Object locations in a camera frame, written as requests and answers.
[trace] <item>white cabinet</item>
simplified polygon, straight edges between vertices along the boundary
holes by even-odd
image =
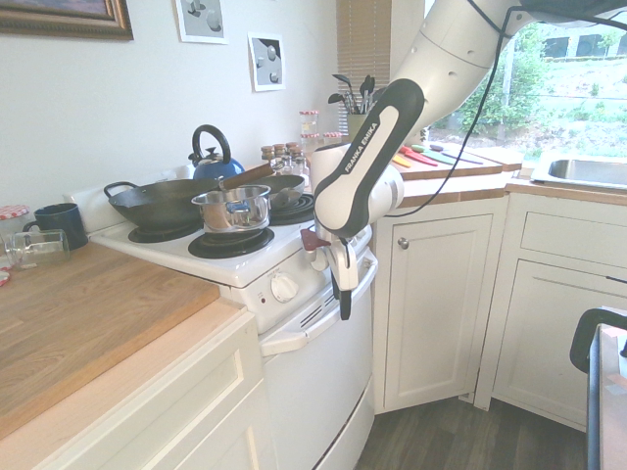
[[[627,285],[521,261],[507,312],[493,397],[585,425],[587,376],[569,359],[581,314],[627,307]]]
[[[475,405],[494,397],[585,429],[587,377],[569,359],[589,308],[627,307],[627,208],[511,194]]]
[[[38,468],[275,470],[262,374],[255,318],[246,312]]]
[[[475,389],[504,200],[428,209],[376,227],[378,412],[471,396]]]

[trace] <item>blue kettle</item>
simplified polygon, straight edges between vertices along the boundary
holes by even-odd
[[[200,148],[200,135],[203,132],[209,132],[216,138],[222,149],[223,156],[214,152],[216,147],[207,149],[209,154],[207,156],[203,155],[203,151]],[[194,179],[228,178],[244,171],[244,167],[231,158],[231,149],[228,141],[217,127],[209,124],[203,124],[198,127],[194,131],[194,135],[192,135],[192,149],[194,153],[189,156],[189,160],[196,167]]]

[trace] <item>wok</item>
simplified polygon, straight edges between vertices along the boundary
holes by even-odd
[[[270,208],[276,211],[298,201],[305,190],[305,178],[296,174],[268,176],[258,179],[254,184],[269,186]]]
[[[210,191],[234,189],[270,174],[273,174],[272,167],[264,164],[221,181],[176,179],[146,186],[120,181],[107,185],[104,192],[109,198],[109,204],[141,229],[167,231],[194,223],[200,226],[200,211],[192,204],[195,196]],[[119,186],[130,186],[131,189],[112,196],[110,190]]]

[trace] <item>stove burner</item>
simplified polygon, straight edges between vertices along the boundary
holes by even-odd
[[[188,251],[203,259],[241,257],[260,250],[274,238],[269,228],[244,233],[205,233],[189,244]]]
[[[202,227],[202,222],[164,231],[145,230],[141,227],[137,227],[128,234],[128,240],[135,243],[168,242],[170,240],[176,240],[177,238],[191,235]]]
[[[314,220],[314,195],[304,194],[294,204],[281,210],[270,209],[270,225],[291,225]]]

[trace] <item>oven door handle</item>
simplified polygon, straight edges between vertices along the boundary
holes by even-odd
[[[369,256],[369,254],[364,256],[363,262],[368,262],[369,267],[359,286],[353,291],[353,304],[355,304],[362,297],[367,288],[370,287],[379,267],[377,259],[372,255]],[[274,335],[271,340],[263,342],[261,344],[262,356],[269,357],[271,355],[289,353],[304,348],[310,341],[320,336],[338,321],[340,321],[339,304],[328,311],[319,321],[309,328],[300,331],[281,331]]]

